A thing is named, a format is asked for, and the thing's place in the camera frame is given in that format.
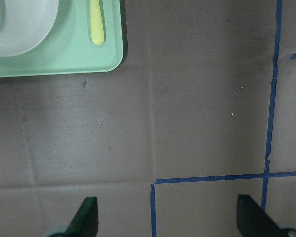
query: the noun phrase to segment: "green tray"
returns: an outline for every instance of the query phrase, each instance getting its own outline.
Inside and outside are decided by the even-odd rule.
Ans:
[[[60,0],[55,24],[37,47],[0,57],[0,77],[106,72],[123,58],[119,0],[103,0],[105,41],[91,41],[89,0]]]

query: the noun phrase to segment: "yellow knife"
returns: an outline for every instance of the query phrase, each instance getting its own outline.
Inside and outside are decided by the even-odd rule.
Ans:
[[[96,45],[104,42],[104,29],[100,8],[100,0],[90,0],[91,39]]]

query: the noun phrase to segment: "white bowl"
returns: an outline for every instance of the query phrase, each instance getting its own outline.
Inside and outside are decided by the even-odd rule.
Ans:
[[[51,30],[59,0],[5,0],[3,26],[0,30],[0,57],[25,53]]]

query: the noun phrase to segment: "tray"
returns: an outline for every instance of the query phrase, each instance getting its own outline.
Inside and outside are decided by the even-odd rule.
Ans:
[[[60,0],[55,24],[31,51],[0,57],[0,77],[106,72],[123,58],[119,0],[103,0],[105,41],[91,41],[89,0]]]

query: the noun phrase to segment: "yellow handle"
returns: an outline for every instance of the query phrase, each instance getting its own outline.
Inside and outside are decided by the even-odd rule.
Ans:
[[[100,0],[90,0],[91,39],[96,45],[104,42],[104,29],[100,9]]]

